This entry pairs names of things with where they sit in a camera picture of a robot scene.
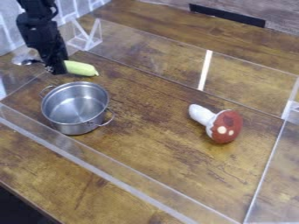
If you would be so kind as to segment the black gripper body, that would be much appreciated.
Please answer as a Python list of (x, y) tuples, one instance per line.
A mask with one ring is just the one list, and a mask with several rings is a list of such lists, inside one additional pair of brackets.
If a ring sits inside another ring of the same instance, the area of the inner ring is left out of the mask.
[(23, 41), (30, 48), (39, 52), (44, 65), (51, 54), (60, 54), (60, 41), (64, 41), (58, 22), (52, 20), (56, 15), (58, 13), (34, 17), (24, 12), (16, 18)]

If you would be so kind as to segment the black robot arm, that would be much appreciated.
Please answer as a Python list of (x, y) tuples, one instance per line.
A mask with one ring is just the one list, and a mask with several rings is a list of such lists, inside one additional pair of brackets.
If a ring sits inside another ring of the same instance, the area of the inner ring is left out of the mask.
[(26, 45), (40, 55), (46, 70), (54, 75), (66, 74), (68, 60), (67, 46), (58, 22), (59, 14), (55, 0), (16, 0), (24, 12), (18, 15), (16, 26)]

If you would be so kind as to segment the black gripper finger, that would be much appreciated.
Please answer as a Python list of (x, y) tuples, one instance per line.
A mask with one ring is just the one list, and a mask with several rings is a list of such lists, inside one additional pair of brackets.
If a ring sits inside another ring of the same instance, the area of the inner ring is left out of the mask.
[(64, 41), (60, 41), (60, 56), (63, 60), (68, 60), (68, 50), (67, 50), (67, 46), (64, 44)]
[(51, 54), (47, 57), (46, 62), (46, 70), (54, 74), (66, 74), (67, 73), (67, 67), (64, 61), (68, 59), (68, 56), (66, 54)]

